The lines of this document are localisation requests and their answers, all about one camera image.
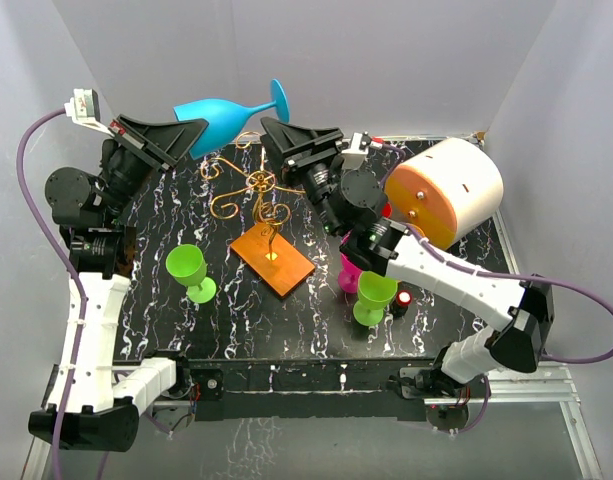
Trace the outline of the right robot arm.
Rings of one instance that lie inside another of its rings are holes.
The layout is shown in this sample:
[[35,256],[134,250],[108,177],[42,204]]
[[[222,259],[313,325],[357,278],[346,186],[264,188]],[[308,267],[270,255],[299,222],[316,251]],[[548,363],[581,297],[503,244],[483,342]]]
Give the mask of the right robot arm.
[[387,196],[375,175],[365,168],[343,171],[339,129],[308,129],[272,117],[262,118],[261,126],[277,179],[304,190],[326,233],[344,238],[340,251],[355,266],[437,294],[485,322],[484,329],[442,348],[431,367],[390,378],[392,388],[452,397],[498,368],[536,371],[554,320],[544,278],[481,269],[385,217]]

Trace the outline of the pink plastic wine glass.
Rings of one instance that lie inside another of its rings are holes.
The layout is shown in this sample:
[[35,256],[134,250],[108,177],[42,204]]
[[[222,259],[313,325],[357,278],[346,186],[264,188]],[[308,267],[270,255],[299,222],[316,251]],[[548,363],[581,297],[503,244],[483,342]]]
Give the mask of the pink plastic wine glass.
[[340,255],[341,270],[338,274],[338,285],[342,291],[348,294],[356,294],[358,291],[359,279],[363,269],[354,265],[346,255]]

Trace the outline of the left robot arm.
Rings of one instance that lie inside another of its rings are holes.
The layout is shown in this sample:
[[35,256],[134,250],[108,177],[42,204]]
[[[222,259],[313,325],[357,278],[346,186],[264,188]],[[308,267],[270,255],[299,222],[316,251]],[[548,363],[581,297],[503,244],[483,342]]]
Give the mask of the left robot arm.
[[140,417],[165,393],[186,396],[193,376],[184,355],[145,357],[116,381],[117,329],[136,253],[136,229],[120,218],[155,172],[168,172],[203,136],[205,119],[141,123],[116,117],[102,143],[100,171],[55,170],[45,199],[59,229],[49,237],[70,275],[70,307],[62,358],[45,405],[31,413],[29,432],[64,450],[125,452]]

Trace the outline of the blue plastic wine glass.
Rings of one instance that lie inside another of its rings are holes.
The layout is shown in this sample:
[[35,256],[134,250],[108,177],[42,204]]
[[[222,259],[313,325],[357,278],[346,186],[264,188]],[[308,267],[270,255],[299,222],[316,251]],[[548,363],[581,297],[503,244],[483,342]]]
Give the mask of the blue plastic wine glass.
[[207,98],[177,105],[173,112],[178,121],[203,119],[208,127],[191,147],[189,154],[193,160],[220,150],[232,142],[257,113],[274,109],[281,122],[290,120],[290,107],[285,90],[279,80],[270,82],[271,101],[257,106],[244,106],[229,100]]

